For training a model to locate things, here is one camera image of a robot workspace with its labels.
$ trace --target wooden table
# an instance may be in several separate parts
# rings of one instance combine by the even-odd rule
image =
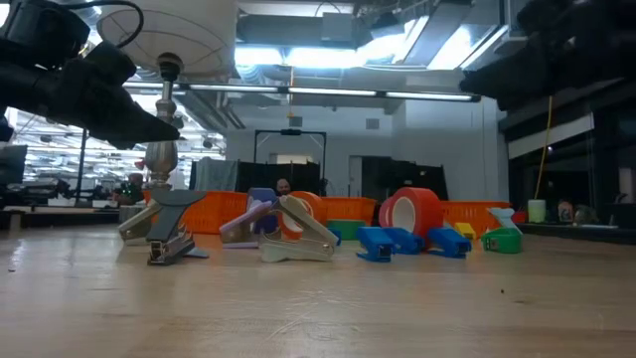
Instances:
[[[0,239],[0,356],[636,357],[634,247],[263,264],[197,240],[209,260],[158,268],[112,226]]]

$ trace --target yellow toy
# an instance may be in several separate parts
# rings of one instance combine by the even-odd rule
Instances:
[[[479,239],[477,238],[477,234],[475,234],[473,227],[471,227],[468,223],[455,223],[455,230],[457,230],[459,234],[461,234],[461,236],[468,240]]]

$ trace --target blue plastic clip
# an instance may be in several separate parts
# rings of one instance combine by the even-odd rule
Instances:
[[[394,252],[394,242],[384,232],[383,228],[358,228],[356,232],[360,244],[366,253],[356,253],[358,258],[374,263],[390,263]]]
[[[340,244],[342,244],[342,232],[338,229],[331,229],[331,228],[327,228],[327,229],[329,229],[329,231],[332,232],[338,238],[338,243],[336,243],[336,246],[340,246]]]
[[[402,228],[383,228],[394,242],[396,254],[419,255],[424,249],[424,239]]]
[[[450,228],[431,229],[428,238],[433,243],[433,248],[428,252],[445,258],[465,259],[466,253],[473,249],[468,239]]]

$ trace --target orange plastic basket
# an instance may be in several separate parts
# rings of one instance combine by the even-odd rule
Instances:
[[[488,208],[510,208],[510,203],[505,202],[455,202],[442,201],[444,220],[453,227],[455,223],[468,223],[478,237],[481,237],[486,229],[500,227],[497,219],[490,215]]]
[[[146,202],[150,193],[144,192]],[[219,227],[245,213],[247,194],[211,191],[206,197],[193,204],[181,221],[195,234],[218,234]]]
[[[322,198],[327,206],[327,220],[363,220],[368,226],[374,219],[376,201],[368,198]]]

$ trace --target yellow cable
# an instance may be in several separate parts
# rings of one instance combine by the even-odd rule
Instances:
[[[535,191],[535,200],[539,197],[539,187],[541,186],[541,177],[544,174],[544,164],[546,163],[546,152],[548,151],[548,143],[550,140],[550,126],[553,122],[553,97],[550,96],[548,102],[548,127],[546,128],[546,145],[544,145],[544,153],[541,156],[541,166],[539,167],[539,179],[537,180],[537,190]]]

